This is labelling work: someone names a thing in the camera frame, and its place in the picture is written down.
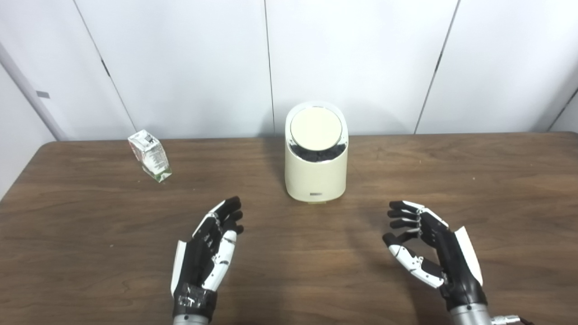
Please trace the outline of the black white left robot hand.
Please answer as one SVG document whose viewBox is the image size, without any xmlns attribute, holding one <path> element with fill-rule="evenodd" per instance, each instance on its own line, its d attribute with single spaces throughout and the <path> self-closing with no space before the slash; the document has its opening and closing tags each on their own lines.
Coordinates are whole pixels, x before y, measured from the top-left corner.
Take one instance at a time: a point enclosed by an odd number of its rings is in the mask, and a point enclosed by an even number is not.
<svg viewBox="0 0 578 325">
<path fill-rule="evenodd" d="M 174 325 L 208 325 L 217 308 L 218 288 L 244 228 L 239 197 L 209 210 L 188 241 L 179 241 L 172 269 Z"/>
</svg>

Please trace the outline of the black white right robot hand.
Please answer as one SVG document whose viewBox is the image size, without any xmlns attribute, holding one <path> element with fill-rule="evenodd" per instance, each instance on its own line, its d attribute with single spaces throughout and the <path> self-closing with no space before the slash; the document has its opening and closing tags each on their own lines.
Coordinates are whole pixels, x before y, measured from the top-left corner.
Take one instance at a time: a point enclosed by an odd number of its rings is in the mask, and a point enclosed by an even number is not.
<svg viewBox="0 0 578 325">
<path fill-rule="evenodd" d="M 438 289 L 448 311 L 488 305 L 479 261 L 465 227 L 454 231 L 432 210 L 415 202 L 391 201 L 389 208 L 390 227 L 406 228 L 402 234 L 388 232 L 382 236 L 399 264 L 421 282 Z M 406 247 L 411 239 L 420 239 L 435 249 L 439 263 Z"/>
</svg>

